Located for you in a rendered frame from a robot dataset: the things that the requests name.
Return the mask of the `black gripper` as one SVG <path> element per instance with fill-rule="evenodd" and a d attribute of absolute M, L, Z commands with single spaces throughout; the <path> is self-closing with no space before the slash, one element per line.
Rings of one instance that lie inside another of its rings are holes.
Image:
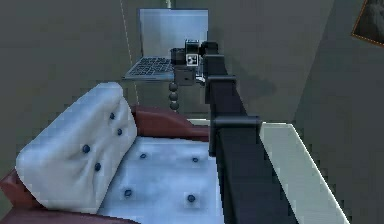
<path fill-rule="evenodd" d="M 171 64 L 173 67 L 174 82 L 169 84 L 169 107 L 173 111 L 179 109 L 178 103 L 178 85 L 179 86 L 192 86 L 195 83 L 196 68 L 187 65 L 187 59 L 184 48 L 172 48 Z"/>

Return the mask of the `black laptop with large keyboard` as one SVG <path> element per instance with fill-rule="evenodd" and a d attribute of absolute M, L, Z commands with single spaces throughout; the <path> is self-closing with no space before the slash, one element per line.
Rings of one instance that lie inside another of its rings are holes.
<path fill-rule="evenodd" d="M 171 50 L 185 47 L 187 40 L 207 40 L 207 9 L 144 8 L 139 13 L 140 59 L 124 80 L 172 81 Z"/>

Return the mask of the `white table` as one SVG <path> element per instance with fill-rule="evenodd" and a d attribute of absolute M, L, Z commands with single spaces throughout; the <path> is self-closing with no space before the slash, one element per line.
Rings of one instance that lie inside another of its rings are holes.
<path fill-rule="evenodd" d="M 194 137 L 209 141 L 206 120 L 190 121 Z M 260 137 L 299 224 L 351 224 L 295 128 L 286 123 L 262 123 Z M 220 185 L 214 219 L 225 224 Z"/>

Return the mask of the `dark framed wall picture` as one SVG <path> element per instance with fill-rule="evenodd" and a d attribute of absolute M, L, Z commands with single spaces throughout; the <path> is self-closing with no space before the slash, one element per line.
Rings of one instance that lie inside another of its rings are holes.
<path fill-rule="evenodd" d="M 351 35 L 384 47 L 384 0 L 364 0 Z"/>

